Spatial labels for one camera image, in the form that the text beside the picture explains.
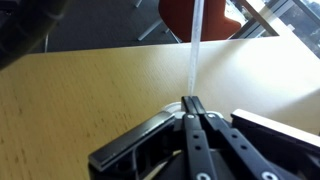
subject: wooden table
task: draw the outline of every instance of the wooden table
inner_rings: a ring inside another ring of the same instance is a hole
[[[0,179],[88,179],[87,156],[187,95],[189,44],[34,54],[0,72]],[[320,61],[285,38],[201,44],[196,95],[320,131]]]

